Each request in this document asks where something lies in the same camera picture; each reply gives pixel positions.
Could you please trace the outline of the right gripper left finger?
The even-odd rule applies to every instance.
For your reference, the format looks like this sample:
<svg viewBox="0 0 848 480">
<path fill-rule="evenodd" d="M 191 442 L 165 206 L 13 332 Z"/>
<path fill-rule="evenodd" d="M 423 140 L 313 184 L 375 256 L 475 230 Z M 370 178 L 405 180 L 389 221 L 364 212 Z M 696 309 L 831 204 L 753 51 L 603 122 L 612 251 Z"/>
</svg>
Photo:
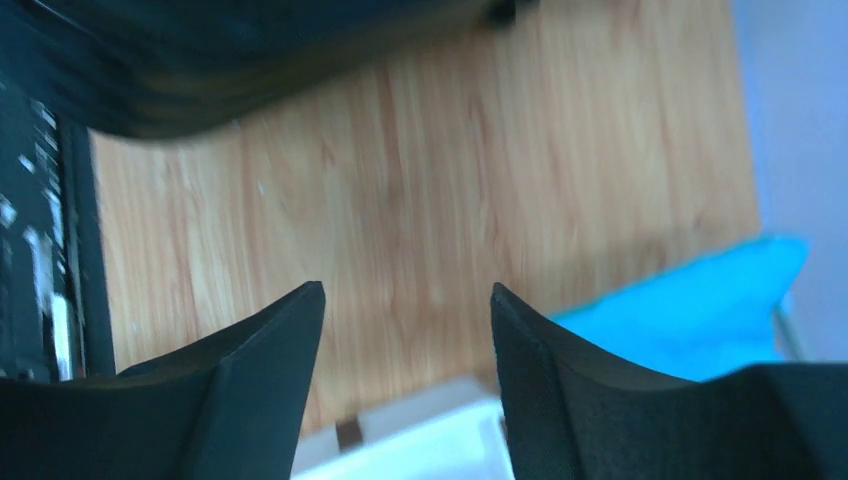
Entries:
<svg viewBox="0 0 848 480">
<path fill-rule="evenodd" d="M 309 281 L 111 377 L 1 384 L 5 479 L 287 479 L 325 312 Z"/>
</svg>

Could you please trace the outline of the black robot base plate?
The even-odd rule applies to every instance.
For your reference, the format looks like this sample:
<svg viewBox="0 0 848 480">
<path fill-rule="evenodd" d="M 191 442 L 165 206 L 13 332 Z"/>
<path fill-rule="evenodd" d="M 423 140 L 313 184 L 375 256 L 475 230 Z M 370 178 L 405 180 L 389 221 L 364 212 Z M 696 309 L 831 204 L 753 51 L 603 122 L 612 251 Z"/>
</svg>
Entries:
<svg viewBox="0 0 848 480">
<path fill-rule="evenodd" d="M 1 375 L 116 371 L 88 131 L 1 80 Z"/>
</svg>

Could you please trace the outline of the black ribbed hard-shell suitcase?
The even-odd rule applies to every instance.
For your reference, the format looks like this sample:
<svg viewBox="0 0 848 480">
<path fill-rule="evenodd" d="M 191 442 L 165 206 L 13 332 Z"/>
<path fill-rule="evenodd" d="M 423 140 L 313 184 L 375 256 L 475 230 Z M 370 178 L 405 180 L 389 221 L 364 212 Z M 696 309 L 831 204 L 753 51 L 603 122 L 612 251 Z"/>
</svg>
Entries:
<svg viewBox="0 0 848 480">
<path fill-rule="evenodd" d="M 505 26 L 526 1 L 5 1 L 1 70 L 124 138 L 219 127 L 411 41 Z"/>
</svg>

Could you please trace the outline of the teal garment with logo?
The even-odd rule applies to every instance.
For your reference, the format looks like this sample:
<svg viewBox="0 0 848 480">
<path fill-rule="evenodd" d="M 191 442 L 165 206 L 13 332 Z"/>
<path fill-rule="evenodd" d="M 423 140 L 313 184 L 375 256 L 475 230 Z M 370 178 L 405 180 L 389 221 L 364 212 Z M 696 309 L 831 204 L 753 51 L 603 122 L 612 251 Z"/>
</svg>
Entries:
<svg viewBox="0 0 848 480">
<path fill-rule="evenodd" d="M 797 361 L 786 297 L 808 252 L 797 237 L 761 236 L 550 319 L 612 354 L 691 381 Z"/>
</svg>

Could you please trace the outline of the white three-drawer storage unit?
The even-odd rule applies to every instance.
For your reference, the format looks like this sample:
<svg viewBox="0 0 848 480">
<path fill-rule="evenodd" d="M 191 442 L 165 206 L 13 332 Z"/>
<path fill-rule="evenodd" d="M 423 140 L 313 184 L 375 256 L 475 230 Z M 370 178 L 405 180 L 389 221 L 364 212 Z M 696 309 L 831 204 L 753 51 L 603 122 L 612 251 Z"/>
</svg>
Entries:
<svg viewBox="0 0 848 480">
<path fill-rule="evenodd" d="M 501 400 L 473 376 L 363 411 L 297 445 L 295 479 L 511 479 Z"/>
</svg>

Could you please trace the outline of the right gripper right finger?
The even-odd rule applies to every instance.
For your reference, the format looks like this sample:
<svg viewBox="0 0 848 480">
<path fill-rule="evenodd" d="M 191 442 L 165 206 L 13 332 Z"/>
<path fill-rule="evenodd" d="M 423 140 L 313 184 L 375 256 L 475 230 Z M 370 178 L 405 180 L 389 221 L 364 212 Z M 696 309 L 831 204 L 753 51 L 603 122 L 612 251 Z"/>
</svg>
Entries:
<svg viewBox="0 0 848 480">
<path fill-rule="evenodd" d="M 502 284 L 491 325 L 518 479 L 843 479 L 847 367 L 759 364 L 707 382 L 612 354 Z"/>
</svg>

